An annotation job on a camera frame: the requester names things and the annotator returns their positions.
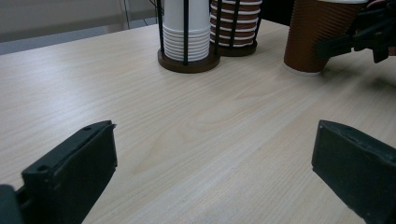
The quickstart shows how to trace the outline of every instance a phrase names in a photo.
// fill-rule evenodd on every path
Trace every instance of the cable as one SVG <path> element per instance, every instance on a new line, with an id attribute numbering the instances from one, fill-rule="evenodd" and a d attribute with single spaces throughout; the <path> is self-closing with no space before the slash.
<path id="1" fill-rule="evenodd" d="M 155 12 L 155 24 L 158 24 L 158 21 L 157 21 L 157 18 L 158 18 L 157 8 L 154 9 L 154 12 Z"/>
<path id="2" fill-rule="evenodd" d="M 128 15 L 128 9 L 126 7 L 126 0 L 124 0 L 124 9 L 125 9 L 126 23 L 128 24 L 128 30 L 131 30 L 131 26 L 129 25 L 129 15 Z"/>
<path id="3" fill-rule="evenodd" d="M 154 5 L 155 9 L 157 9 L 157 5 L 156 5 L 155 3 L 153 3 L 152 0 L 149 0 L 149 1 L 150 1 L 150 3 L 151 3 L 152 5 Z"/>

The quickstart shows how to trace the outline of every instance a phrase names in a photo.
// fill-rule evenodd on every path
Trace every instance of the cup rim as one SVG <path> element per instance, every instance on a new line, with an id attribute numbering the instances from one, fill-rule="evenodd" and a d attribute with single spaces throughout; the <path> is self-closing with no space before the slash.
<path id="1" fill-rule="evenodd" d="M 318 0 L 320 2 L 341 3 L 341 4 L 362 4 L 367 3 L 368 0 Z"/>
<path id="2" fill-rule="evenodd" d="M 215 10 L 218 10 L 218 8 L 214 7 L 213 4 L 210 4 L 210 7 L 215 9 Z M 260 9 L 257 9 L 255 11 L 238 11 L 238 15 L 255 15 L 255 14 L 259 14 L 260 11 L 261 11 Z M 227 9 L 224 9 L 224 8 L 221 9 L 221 12 L 225 12 L 225 13 L 228 13 L 228 14 L 233 14 L 234 13 L 234 11 L 227 10 Z"/>
<path id="3" fill-rule="evenodd" d="M 212 18 L 212 19 L 217 19 L 217 17 L 215 17 L 214 15 L 210 15 L 210 17 Z M 236 21 L 236 23 L 253 23 L 253 22 L 257 22 L 259 20 L 259 17 L 257 17 L 256 19 L 254 19 L 254 20 L 251 20 L 251 21 Z M 232 20 L 227 20 L 227 19 L 224 19 L 224 18 L 220 18 L 220 21 L 227 21 L 227 22 L 233 22 Z"/>
<path id="4" fill-rule="evenodd" d="M 184 60 L 184 56 L 178 57 L 178 56 L 172 55 L 172 53 L 169 53 L 169 52 L 165 52 L 165 55 L 168 56 L 169 58 L 173 59 L 173 60 L 176 60 L 176 61 L 182 62 Z M 204 59 L 205 57 L 207 57 L 207 55 L 209 55 L 209 50 L 207 52 L 203 53 L 200 56 L 196 56 L 196 57 L 190 57 L 189 56 L 188 57 L 188 61 L 189 61 L 189 63 L 190 62 L 200 61 L 200 60 Z"/>
<path id="5" fill-rule="evenodd" d="M 197 46 L 191 46 L 191 45 L 189 45 L 189 50 L 197 50 L 197 49 L 200 49 L 202 46 L 204 46 L 204 44 L 203 45 L 197 45 Z M 172 43 L 166 43 L 166 45 L 169 45 L 169 46 L 171 46 L 172 48 L 174 48 L 174 49 L 184 49 L 184 46 L 180 46 L 180 45 L 174 45 L 174 44 L 172 44 Z"/>
<path id="6" fill-rule="evenodd" d="M 168 50 L 171 53 L 176 54 L 176 55 L 179 55 L 179 54 L 183 55 L 184 54 L 184 50 L 178 50 L 177 51 L 177 50 L 169 49 L 168 47 L 164 47 L 164 49 Z M 208 49 L 209 49 L 209 45 L 207 45 L 207 47 L 205 47 L 204 49 L 200 49 L 198 51 L 194 51 L 194 52 L 189 51 L 189 56 L 195 56 L 197 54 L 198 55 L 202 54 L 202 53 L 206 52 Z"/>
<path id="7" fill-rule="evenodd" d="M 213 23 L 211 23 L 210 26 L 213 27 L 213 28 L 216 28 L 216 25 L 214 25 Z M 235 29 L 235 31 L 236 31 L 236 32 L 240 32 L 240 33 L 252 32 L 252 31 L 255 31 L 256 28 L 257 28 L 257 25 L 256 25 L 255 27 L 253 27 L 253 28 L 250 28 L 250 29 Z M 220 30 L 223 30 L 223 31 L 232 31 L 233 29 L 231 29 L 231 28 L 225 28 L 225 27 L 220 26 Z"/>
<path id="8" fill-rule="evenodd" d="M 210 39 L 210 42 L 211 43 L 215 43 L 215 40 L 212 40 L 212 39 Z M 253 44 L 253 41 L 251 41 L 250 43 L 247 43 L 247 44 L 243 44 L 243 45 L 233 45 L 233 48 L 242 48 L 242 47 L 244 47 L 244 46 L 249 46 L 249 45 L 252 45 Z M 223 46 L 223 47 L 230 47 L 230 44 L 223 44 L 223 43 L 220 43 L 219 42 L 219 45 L 220 46 Z"/>
<path id="9" fill-rule="evenodd" d="M 290 66 L 288 66 L 287 64 L 285 64 L 285 62 L 283 62 L 283 67 L 290 73 L 293 73 L 294 75 L 298 75 L 298 76 L 303 76 L 303 77 L 314 77 L 317 76 L 321 73 L 320 72 L 313 72 L 313 73 L 309 73 L 309 72 L 302 72 L 299 70 L 296 70 L 294 68 L 291 68 Z"/>
<path id="10" fill-rule="evenodd" d="M 206 36 L 206 35 L 209 34 L 209 32 L 210 32 L 210 28 L 207 29 L 206 31 L 204 31 L 204 32 L 201 33 L 201 34 L 198 34 L 198 35 L 189 34 L 189 38 L 198 38 L 198 37 Z M 178 34 L 169 33 L 168 31 L 163 30 L 163 34 L 164 34 L 164 35 L 172 36 L 172 37 L 174 37 L 174 38 L 184 38 L 184 33 L 183 33 L 182 35 L 178 35 Z"/>
<path id="11" fill-rule="evenodd" d="M 190 43 L 190 41 L 189 41 L 189 46 L 201 46 L 204 43 L 208 42 L 209 39 L 210 39 L 210 35 L 207 37 L 207 39 L 204 39 L 204 40 L 200 40 L 200 41 L 193 42 L 193 43 Z M 163 37 L 163 41 L 167 42 L 167 43 L 171 43 L 176 46 L 178 46 L 178 45 L 183 46 L 182 42 L 176 42 L 174 40 L 170 40 L 170 39 L 166 38 L 165 36 Z"/>
<path id="12" fill-rule="evenodd" d="M 220 38 L 223 38 L 223 39 L 231 39 L 231 37 L 230 36 L 227 36 L 227 35 L 219 35 L 219 37 Z M 247 40 L 247 39 L 251 39 L 251 38 L 253 38 L 254 37 L 254 35 L 251 35 L 251 36 L 247 36 L 247 37 L 235 37 L 234 39 L 235 40 Z"/>
<path id="13" fill-rule="evenodd" d="M 184 41 L 183 37 L 173 37 L 173 36 L 168 36 L 168 35 L 163 35 L 163 36 L 166 37 L 167 40 L 172 40 L 172 41 L 176 41 L 176 42 Z M 210 33 L 207 33 L 207 35 L 198 36 L 198 37 L 189 37 L 189 44 L 204 41 L 204 40 L 208 39 L 209 36 L 210 36 Z"/>
<path id="14" fill-rule="evenodd" d="M 223 0 L 222 3 L 235 5 L 235 1 Z M 261 3 L 262 3 L 262 0 L 260 0 L 258 2 L 240 2 L 239 5 L 241 5 L 241 6 L 256 6 L 256 5 L 259 5 Z"/>
<path id="15" fill-rule="evenodd" d="M 183 30 L 181 30 L 181 31 L 174 30 L 174 29 L 167 27 L 165 24 L 163 24 L 163 29 L 166 30 L 168 33 L 173 33 L 175 35 L 184 35 Z M 200 34 L 204 33 L 207 29 L 210 29 L 210 24 L 207 27 L 200 29 L 200 30 L 189 30 L 189 35 L 200 35 Z"/>

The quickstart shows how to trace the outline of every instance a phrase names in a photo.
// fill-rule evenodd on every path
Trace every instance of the table surface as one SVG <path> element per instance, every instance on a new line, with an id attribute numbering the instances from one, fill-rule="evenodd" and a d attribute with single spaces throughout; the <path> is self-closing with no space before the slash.
<path id="1" fill-rule="evenodd" d="M 158 27 L 0 57 L 0 180 L 78 129 L 111 119 L 119 167 L 84 223 L 364 223 L 312 171 L 318 121 L 396 147 L 395 60 L 283 67 L 288 27 L 264 21 L 255 54 L 179 74 Z"/>

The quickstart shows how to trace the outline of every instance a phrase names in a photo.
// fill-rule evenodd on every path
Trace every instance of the brown paper cup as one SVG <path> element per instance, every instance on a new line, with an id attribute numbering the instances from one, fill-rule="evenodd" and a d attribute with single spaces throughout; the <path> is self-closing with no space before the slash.
<path id="1" fill-rule="evenodd" d="M 216 27 L 216 22 L 217 20 L 210 18 L 210 23 L 212 23 L 213 26 Z M 232 29 L 233 28 L 233 23 L 232 22 L 227 22 L 227 21 L 221 21 L 220 22 L 220 27 L 227 28 L 227 29 Z M 236 24 L 236 30 L 246 30 L 246 29 L 253 29 L 257 27 L 257 22 L 251 22 L 251 23 L 237 23 Z"/>
<path id="2" fill-rule="evenodd" d="M 214 7 L 218 7 L 218 2 L 217 1 L 214 1 L 213 3 L 212 3 L 212 5 L 214 6 Z M 227 9 L 227 10 L 235 10 L 235 4 L 226 4 L 226 3 L 223 3 L 223 4 L 221 4 L 221 8 L 222 9 Z M 239 11 L 256 11 L 256 10 L 259 10 L 260 9 L 260 5 L 240 5 L 239 6 Z"/>
<path id="3" fill-rule="evenodd" d="M 210 39 L 214 42 L 215 41 L 215 36 L 214 35 L 210 35 Z M 219 38 L 219 43 L 223 44 L 223 45 L 227 45 L 230 46 L 230 37 L 228 36 L 228 38 Z M 244 47 L 246 45 L 251 45 L 253 43 L 253 38 L 249 38 L 249 39 L 235 39 L 233 41 L 233 47 L 235 46 L 240 46 L 240 47 Z"/>
<path id="4" fill-rule="evenodd" d="M 213 16 L 218 16 L 218 11 L 212 8 L 211 11 Z M 250 15 L 241 15 L 238 14 L 238 21 L 254 21 L 257 19 L 257 17 L 259 16 L 259 14 L 250 14 Z M 227 20 L 233 20 L 233 14 L 231 13 L 227 13 L 227 12 L 222 12 L 221 13 L 221 17 L 223 19 L 227 19 Z"/>
<path id="5" fill-rule="evenodd" d="M 213 26 L 210 27 L 210 31 L 215 34 L 216 33 L 216 27 L 213 27 Z M 223 35 L 223 36 L 231 36 L 231 31 L 220 30 L 219 34 Z M 235 37 L 246 38 L 246 37 L 249 37 L 249 36 L 253 36 L 254 34 L 255 34 L 254 31 L 251 31 L 251 32 L 235 32 Z"/>
<path id="6" fill-rule="evenodd" d="M 296 0 L 284 57 L 285 67 L 298 75 L 320 73 L 329 60 L 317 56 L 315 45 L 344 35 L 363 8 L 363 2 Z"/>

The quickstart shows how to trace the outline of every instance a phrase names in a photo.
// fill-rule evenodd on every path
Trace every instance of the white paper cup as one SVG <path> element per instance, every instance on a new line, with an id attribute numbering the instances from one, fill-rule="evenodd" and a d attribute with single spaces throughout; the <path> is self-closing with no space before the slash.
<path id="1" fill-rule="evenodd" d="M 163 25 L 175 31 L 184 30 L 183 0 L 164 1 Z M 209 1 L 189 0 L 189 31 L 202 30 L 209 24 Z"/>
<path id="2" fill-rule="evenodd" d="M 210 38 L 210 36 L 208 36 L 207 38 L 202 39 L 202 40 L 200 40 L 200 41 L 193 41 L 193 42 L 190 42 L 190 41 L 189 41 L 189 46 L 195 46 L 195 47 L 197 47 L 197 46 L 202 46 L 202 47 L 204 47 L 206 44 L 207 44 L 207 45 L 209 44 L 209 38 Z M 166 37 L 166 36 L 163 37 L 163 43 L 164 43 L 164 44 L 166 44 L 166 43 L 171 43 L 171 44 L 173 44 L 173 45 L 181 46 L 181 47 L 184 46 L 184 42 L 182 42 L 182 41 L 175 41 L 175 40 L 169 39 L 169 38 Z"/>
<path id="3" fill-rule="evenodd" d="M 168 47 L 169 49 L 177 49 L 177 50 L 184 50 L 184 46 L 183 45 L 174 45 L 172 43 L 167 42 L 166 47 Z M 202 45 L 195 45 L 195 46 L 191 46 L 189 45 L 188 49 L 189 51 L 199 51 L 200 49 L 204 49 L 207 47 L 207 44 L 204 43 Z"/>
<path id="4" fill-rule="evenodd" d="M 205 39 L 208 39 L 209 34 L 210 33 L 207 32 L 205 35 L 202 35 L 202 36 L 189 37 L 189 44 L 190 43 L 200 42 L 200 41 L 203 41 Z M 183 36 L 175 37 L 173 35 L 169 35 L 169 34 L 166 34 L 166 33 L 163 33 L 163 36 L 166 36 L 166 38 L 169 39 L 169 40 L 173 40 L 173 41 L 176 41 L 176 42 L 184 43 L 184 37 Z"/>
<path id="5" fill-rule="evenodd" d="M 164 47 L 164 49 L 165 49 L 165 51 L 171 52 L 171 53 L 178 55 L 180 57 L 184 55 L 184 49 L 169 49 L 168 47 Z M 201 55 L 201 54 L 207 52 L 208 50 L 209 50 L 209 46 L 207 46 L 204 49 L 199 49 L 199 50 L 194 50 L 194 51 L 189 50 L 189 57 Z"/>
<path id="6" fill-rule="evenodd" d="M 208 32 L 208 30 L 210 30 L 210 24 L 207 27 L 205 27 L 205 28 L 203 28 L 201 30 L 189 30 L 189 36 L 205 35 L 206 32 Z M 184 30 L 181 30 L 181 31 L 174 30 L 174 29 L 171 29 L 169 27 L 166 27 L 165 25 L 163 26 L 163 31 L 165 33 L 172 34 L 172 35 L 180 35 L 180 36 L 184 35 Z"/>
<path id="7" fill-rule="evenodd" d="M 171 52 L 169 52 L 169 51 L 165 51 L 165 55 L 166 55 L 167 57 L 169 57 L 170 59 L 173 59 L 173 60 L 175 60 L 175 61 L 180 61 L 180 62 L 183 62 L 183 61 L 184 61 L 184 56 L 175 55 L 175 54 L 173 54 L 173 53 L 171 53 Z M 209 49 L 207 50 L 207 52 L 204 52 L 204 53 L 202 53 L 202 54 L 200 54 L 200 55 L 189 56 L 189 57 L 188 57 L 188 61 L 189 61 L 189 62 L 200 61 L 200 60 L 206 58 L 207 55 L 209 55 Z"/>

